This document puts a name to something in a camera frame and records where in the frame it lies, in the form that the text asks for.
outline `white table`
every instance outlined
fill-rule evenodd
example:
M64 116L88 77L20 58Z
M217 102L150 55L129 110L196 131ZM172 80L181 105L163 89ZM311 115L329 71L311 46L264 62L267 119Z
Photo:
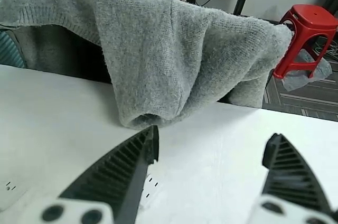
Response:
M16 223L34 199L56 197L136 133L120 125L111 85L0 66L0 91L0 181L15 177L27 189L0 223ZM275 132L298 148L336 208L337 123L216 103L160 129L159 162L149 172L163 186L137 223L245 223Z

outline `stool leg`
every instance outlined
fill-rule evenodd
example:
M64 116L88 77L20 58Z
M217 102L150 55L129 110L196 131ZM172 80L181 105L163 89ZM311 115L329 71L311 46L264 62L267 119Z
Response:
M299 51L302 49L304 43L297 42L295 40L288 51L286 52L285 56L282 58L280 63L277 65L276 69L274 70L274 77L278 79L282 79L287 74L289 65L294 61L294 59L298 56Z

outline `tiled floor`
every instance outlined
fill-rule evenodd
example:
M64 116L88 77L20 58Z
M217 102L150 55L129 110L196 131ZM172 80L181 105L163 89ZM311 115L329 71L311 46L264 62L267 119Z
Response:
M280 80L270 80L263 109L338 122L338 62L327 59L334 71L327 79L286 91Z

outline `red stool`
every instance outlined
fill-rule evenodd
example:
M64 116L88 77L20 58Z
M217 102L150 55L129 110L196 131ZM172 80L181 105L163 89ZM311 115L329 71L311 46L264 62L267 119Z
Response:
M330 46L338 21L327 10L315 5L294 5L282 18L281 23L291 21L295 28L295 34L291 41L290 47L285 56L279 62L274 70L274 77L278 79L284 78L287 72L292 70L308 70L309 78L313 76L318 63L324 56L327 48ZM322 52L317 55L306 42L315 36L325 36L327 42ZM304 48L315 60L310 63L296 63L294 59Z

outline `gray sweater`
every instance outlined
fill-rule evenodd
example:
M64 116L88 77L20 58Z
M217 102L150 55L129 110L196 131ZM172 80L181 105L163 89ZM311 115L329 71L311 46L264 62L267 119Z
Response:
M292 37L283 25L179 0L0 1L0 27L28 29L27 67L62 73L63 41L27 41L45 25L102 47L120 121L132 128L176 122L226 94L261 107L268 72Z

